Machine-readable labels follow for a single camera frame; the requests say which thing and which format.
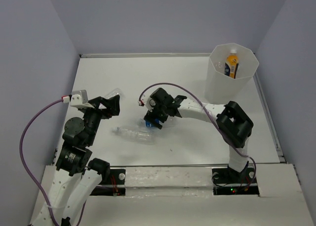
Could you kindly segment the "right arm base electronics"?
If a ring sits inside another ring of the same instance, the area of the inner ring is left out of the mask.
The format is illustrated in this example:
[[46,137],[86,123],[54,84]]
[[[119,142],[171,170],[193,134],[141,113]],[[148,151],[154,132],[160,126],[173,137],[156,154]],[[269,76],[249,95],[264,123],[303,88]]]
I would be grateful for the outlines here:
[[233,177],[227,168],[212,169],[213,195],[257,195],[259,187],[256,179],[252,179],[254,169],[248,168],[242,177]]

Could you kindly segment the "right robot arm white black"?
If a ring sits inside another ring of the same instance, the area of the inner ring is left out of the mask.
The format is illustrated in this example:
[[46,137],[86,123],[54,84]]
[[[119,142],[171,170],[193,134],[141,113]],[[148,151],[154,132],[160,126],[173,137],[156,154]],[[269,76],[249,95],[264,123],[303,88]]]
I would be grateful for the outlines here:
[[156,89],[149,96],[141,94],[138,102],[147,108],[144,120],[158,129],[162,129],[169,117],[190,118],[213,124],[229,145],[228,179],[239,182],[245,177],[250,159],[247,154],[248,138],[254,124],[238,103],[229,101],[227,104],[210,104],[196,97],[172,97],[163,88]]

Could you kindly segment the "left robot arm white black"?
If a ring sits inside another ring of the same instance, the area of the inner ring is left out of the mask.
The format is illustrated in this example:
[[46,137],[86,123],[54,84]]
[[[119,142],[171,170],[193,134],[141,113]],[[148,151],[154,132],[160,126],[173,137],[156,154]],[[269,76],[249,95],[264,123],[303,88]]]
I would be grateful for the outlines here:
[[86,91],[79,90],[63,96],[61,101],[77,108],[83,117],[70,118],[64,125],[52,184],[32,222],[34,226],[79,225],[87,198],[98,184],[109,179],[110,163],[91,159],[89,147],[94,143],[101,120],[119,115],[120,96],[88,99]]

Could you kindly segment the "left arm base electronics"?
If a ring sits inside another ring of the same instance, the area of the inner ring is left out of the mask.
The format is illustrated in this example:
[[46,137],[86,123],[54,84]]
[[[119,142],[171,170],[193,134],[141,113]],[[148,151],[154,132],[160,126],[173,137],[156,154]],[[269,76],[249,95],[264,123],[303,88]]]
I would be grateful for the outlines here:
[[106,180],[102,180],[97,185],[91,196],[125,196],[125,177],[126,169],[111,169],[110,174]]

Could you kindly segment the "blue label water bottle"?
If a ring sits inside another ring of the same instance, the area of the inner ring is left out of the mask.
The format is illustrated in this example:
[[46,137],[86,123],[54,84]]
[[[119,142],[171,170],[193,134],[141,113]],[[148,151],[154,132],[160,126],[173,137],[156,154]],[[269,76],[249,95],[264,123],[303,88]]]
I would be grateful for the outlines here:
[[[178,120],[173,117],[169,117],[165,122],[160,121],[159,119],[155,119],[155,122],[160,124],[162,128],[171,128],[178,124]],[[146,128],[156,128],[152,123],[149,121],[144,120],[143,118],[140,118],[137,122],[137,125],[139,127],[146,127]]]

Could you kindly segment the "orange juice bottle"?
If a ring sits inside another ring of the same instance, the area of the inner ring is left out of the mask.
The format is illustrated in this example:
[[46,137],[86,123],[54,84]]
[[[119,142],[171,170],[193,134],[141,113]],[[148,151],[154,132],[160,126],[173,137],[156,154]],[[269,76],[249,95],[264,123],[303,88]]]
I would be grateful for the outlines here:
[[235,79],[237,76],[238,67],[239,67],[239,58],[237,55],[237,50],[232,49],[230,51],[229,56],[226,58],[226,61],[225,61],[224,75]]

